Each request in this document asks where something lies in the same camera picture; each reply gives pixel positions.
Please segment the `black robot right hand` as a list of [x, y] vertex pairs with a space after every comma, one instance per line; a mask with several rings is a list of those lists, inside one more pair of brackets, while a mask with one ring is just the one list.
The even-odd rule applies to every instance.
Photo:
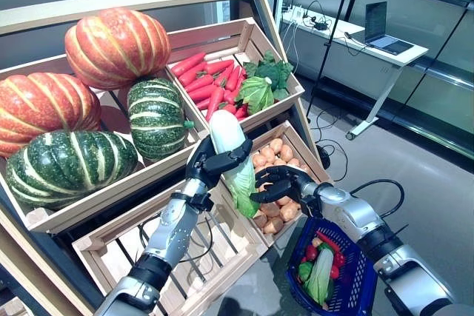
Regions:
[[321, 217], [321, 204], [316, 196], [318, 184], [304, 170], [285, 165], [264, 168], [256, 174], [255, 188], [262, 185], [264, 191], [252, 193], [252, 201], [268, 204], [288, 197], [301, 205], [304, 214]]

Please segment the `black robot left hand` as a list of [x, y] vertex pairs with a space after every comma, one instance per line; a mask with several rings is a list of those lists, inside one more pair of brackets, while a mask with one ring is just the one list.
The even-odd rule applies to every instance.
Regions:
[[191, 153], [185, 170], [185, 195], [204, 194], [216, 186], [221, 174], [235, 169], [249, 156], [253, 142], [244, 137], [244, 142], [223, 153], [216, 153], [211, 136], [202, 139]]

